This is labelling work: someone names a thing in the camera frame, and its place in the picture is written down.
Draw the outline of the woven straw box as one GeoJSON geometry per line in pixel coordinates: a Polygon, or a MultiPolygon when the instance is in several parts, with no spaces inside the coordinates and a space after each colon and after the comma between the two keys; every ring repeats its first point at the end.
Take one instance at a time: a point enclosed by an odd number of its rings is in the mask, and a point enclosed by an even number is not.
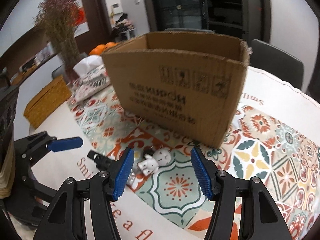
{"type": "Polygon", "coordinates": [[[37,129],[61,104],[71,97],[63,76],[56,77],[27,104],[24,117],[37,129]]]}

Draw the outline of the floral fabric tissue cover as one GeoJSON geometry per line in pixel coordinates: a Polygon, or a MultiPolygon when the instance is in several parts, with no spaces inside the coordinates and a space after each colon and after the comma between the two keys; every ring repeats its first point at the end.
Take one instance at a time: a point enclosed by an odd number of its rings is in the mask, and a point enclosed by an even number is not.
{"type": "Polygon", "coordinates": [[[111,84],[105,66],[91,70],[85,76],[73,82],[73,97],[76,102],[82,102],[111,84]]]}

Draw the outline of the patterned table runner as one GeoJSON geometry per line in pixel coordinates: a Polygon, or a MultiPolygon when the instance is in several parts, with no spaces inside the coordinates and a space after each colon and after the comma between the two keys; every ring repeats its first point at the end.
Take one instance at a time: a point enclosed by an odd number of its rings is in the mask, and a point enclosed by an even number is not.
{"type": "MultiPolygon", "coordinates": [[[[132,148],[144,154],[168,150],[171,161],[145,176],[134,171],[130,189],[157,213],[203,237],[214,204],[202,194],[190,162],[198,142],[125,111],[112,87],[77,102],[68,99],[76,123],[93,148],[118,159],[132,148]]],[[[319,217],[319,146],[285,123],[248,106],[236,111],[217,149],[200,146],[208,160],[235,178],[259,177],[274,198],[293,239],[303,239],[319,217]]]]}

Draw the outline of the white tissue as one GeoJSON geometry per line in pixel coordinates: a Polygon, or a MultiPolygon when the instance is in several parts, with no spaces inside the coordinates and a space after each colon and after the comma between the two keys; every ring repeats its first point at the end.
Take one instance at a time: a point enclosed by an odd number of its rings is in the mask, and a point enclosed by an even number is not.
{"type": "Polygon", "coordinates": [[[74,67],[73,70],[79,77],[84,77],[89,72],[94,70],[97,67],[103,65],[103,58],[100,55],[89,55],[88,57],[82,59],[78,62],[74,67]]]}

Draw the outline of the orange fruit front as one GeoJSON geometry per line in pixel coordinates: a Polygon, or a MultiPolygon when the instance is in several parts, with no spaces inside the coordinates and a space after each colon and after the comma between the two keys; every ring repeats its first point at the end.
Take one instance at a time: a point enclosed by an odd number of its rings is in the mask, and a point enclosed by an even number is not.
{"type": "Polygon", "coordinates": [[[89,52],[89,55],[100,55],[104,51],[104,44],[96,46],[89,52]]]}

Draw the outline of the orange fruit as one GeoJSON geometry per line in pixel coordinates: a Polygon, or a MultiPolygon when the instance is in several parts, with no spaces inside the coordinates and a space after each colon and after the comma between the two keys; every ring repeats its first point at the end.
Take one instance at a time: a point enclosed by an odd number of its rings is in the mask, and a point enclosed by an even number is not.
{"type": "Polygon", "coordinates": [[[104,51],[104,44],[96,46],[89,52],[89,55],[100,55],[104,51]]]}
{"type": "Polygon", "coordinates": [[[104,50],[109,50],[115,47],[117,44],[118,44],[117,42],[108,42],[107,44],[104,45],[104,50]]]}

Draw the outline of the orange fruit middle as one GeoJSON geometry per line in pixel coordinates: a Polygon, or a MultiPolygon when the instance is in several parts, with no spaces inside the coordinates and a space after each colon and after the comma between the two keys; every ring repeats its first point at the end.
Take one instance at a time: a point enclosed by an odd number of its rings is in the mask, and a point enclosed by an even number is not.
{"type": "Polygon", "coordinates": [[[117,42],[108,42],[107,44],[104,45],[104,50],[109,50],[115,47],[117,44],[118,44],[117,42]]]}

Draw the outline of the white shelf rack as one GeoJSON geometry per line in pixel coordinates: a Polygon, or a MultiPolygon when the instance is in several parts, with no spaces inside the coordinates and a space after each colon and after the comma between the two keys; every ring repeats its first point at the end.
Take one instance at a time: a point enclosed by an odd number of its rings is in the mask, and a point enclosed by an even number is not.
{"type": "Polygon", "coordinates": [[[112,28],[110,39],[114,42],[127,41],[136,37],[136,29],[133,23],[129,20],[128,14],[123,13],[115,22],[112,28]]]}

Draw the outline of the dried flower bouquet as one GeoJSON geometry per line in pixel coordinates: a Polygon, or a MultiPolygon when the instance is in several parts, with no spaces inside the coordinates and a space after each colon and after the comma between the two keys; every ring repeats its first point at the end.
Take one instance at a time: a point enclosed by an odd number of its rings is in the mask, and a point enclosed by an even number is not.
{"type": "Polygon", "coordinates": [[[80,7],[77,0],[43,0],[34,19],[35,27],[43,29],[53,50],[60,57],[69,82],[79,78],[74,66],[80,62],[80,51],[75,40],[80,7]]]}

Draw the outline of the brown cardboard box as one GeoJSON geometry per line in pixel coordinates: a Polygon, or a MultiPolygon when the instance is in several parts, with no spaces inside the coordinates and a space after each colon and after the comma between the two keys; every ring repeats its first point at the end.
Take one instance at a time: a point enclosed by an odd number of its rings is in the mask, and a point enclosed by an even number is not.
{"type": "Polygon", "coordinates": [[[247,42],[205,32],[150,32],[103,51],[122,107],[218,148],[242,94],[247,42]]]}

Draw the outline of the dark dining chair right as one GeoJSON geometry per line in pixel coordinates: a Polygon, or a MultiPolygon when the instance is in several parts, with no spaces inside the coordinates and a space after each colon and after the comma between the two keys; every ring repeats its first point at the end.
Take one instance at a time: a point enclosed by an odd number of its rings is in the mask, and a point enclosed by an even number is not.
{"type": "Polygon", "coordinates": [[[261,40],[251,42],[250,65],[262,69],[293,87],[301,89],[304,77],[304,64],[291,54],[261,40]]]}

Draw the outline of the glass sliding door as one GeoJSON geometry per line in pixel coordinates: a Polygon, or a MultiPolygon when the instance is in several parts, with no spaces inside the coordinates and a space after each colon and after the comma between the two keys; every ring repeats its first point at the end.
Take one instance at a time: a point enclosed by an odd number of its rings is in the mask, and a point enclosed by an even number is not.
{"type": "Polygon", "coordinates": [[[270,41],[270,0],[145,0],[151,31],[209,30],[246,40],[270,41]]]}

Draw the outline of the white figurine keychain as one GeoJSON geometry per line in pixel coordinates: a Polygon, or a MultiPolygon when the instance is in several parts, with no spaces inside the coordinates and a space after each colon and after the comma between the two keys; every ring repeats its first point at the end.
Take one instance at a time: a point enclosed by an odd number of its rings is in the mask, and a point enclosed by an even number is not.
{"type": "Polygon", "coordinates": [[[144,149],[134,161],[133,168],[127,180],[127,186],[133,186],[138,175],[147,177],[158,172],[160,167],[167,166],[171,162],[172,156],[169,148],[159,148],[151,146],[144,149]]]}

